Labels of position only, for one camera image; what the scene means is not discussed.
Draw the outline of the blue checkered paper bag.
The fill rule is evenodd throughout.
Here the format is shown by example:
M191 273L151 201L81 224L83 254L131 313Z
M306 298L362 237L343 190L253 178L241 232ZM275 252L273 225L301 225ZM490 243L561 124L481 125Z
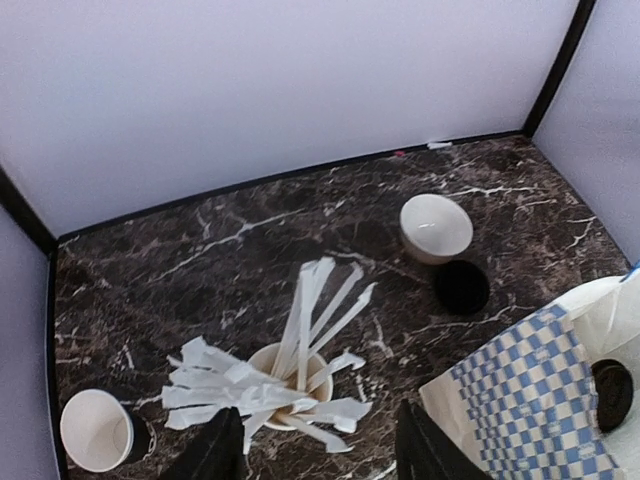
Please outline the blue checkered paper bag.
M603 433L591 366L621 362L634 397ZM423 385L427 414L492 479L639 475L639 273L581 284Z

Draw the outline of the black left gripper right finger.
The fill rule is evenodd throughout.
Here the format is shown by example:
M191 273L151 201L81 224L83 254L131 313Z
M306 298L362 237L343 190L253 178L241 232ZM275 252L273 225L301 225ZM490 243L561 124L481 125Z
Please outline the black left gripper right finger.
M403 399L395 439L399 480L481 480L477 467L417 404Z

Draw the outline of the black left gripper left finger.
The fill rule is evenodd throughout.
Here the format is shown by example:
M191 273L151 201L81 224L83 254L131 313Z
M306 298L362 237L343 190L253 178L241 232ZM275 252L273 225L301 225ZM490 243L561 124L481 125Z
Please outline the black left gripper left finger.
M244 426L238 409L223 408L164 471L164 478L245 479L243 446Z

